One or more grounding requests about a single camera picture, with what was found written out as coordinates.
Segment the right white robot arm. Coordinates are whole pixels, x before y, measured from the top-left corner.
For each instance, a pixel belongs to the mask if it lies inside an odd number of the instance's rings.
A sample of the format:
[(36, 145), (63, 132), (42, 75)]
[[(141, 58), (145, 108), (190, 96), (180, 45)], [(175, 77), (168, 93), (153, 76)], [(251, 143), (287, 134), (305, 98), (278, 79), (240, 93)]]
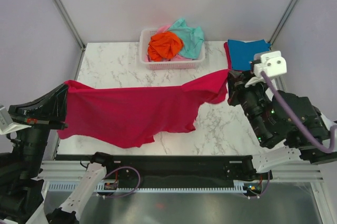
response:
[[(285, 112), (275, 97), (266, 94), (268, 85), (258, 82), (248, 87), (250, 71), (229, 71), (228, 104), (240, 105), (247, 117), (261, 147), (270, 149), (269, 153), (254, 155), (252, 160), (241, 165), (246, 178), (254, 178), (272, 168), (291, 161), (309, 161), (311, 164), (325, 164), (336, 161), (336, 150), (324, 153), (309, 142), (293, 119)], [(336, 135), (336, 124), (329, 121), (313, 106), (307, 97), (278, 91), (300, 122), (318, 143), (327, 145)]]

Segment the crimson red t shirt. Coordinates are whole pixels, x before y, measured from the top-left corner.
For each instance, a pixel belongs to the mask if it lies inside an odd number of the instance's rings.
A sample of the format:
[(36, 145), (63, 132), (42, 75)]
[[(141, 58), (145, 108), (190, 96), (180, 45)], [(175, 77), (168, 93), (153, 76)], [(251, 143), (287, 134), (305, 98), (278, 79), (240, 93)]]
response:
[(179, 86), (94, 89), (67, 81), (68, 127), (58, 136), (84, 135), (127, 149), (154, 142), (160, 132), (193, 132), (200, 106), (225, 100), (228, 72), (216, 71)]

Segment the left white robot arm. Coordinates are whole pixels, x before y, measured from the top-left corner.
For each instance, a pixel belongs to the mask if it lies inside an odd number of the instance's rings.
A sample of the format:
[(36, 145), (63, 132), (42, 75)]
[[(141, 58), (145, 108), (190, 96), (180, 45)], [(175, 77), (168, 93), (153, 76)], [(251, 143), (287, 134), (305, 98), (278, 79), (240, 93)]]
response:
[[(43, 213), (42, 159), (51, 130), (64, 130), (68, 85), (61, 84), (40, 98), (9, 109), (1, 106), (1, 134), (13, 143), (1, 153), (1, 222), (79, 223), (84, 207), (99, 182), (115, 174), (105, 153), (95, 153), (86, 172), (67, 200), (53, 212)], [(11, 133), (17, 136), (11, 139)]]

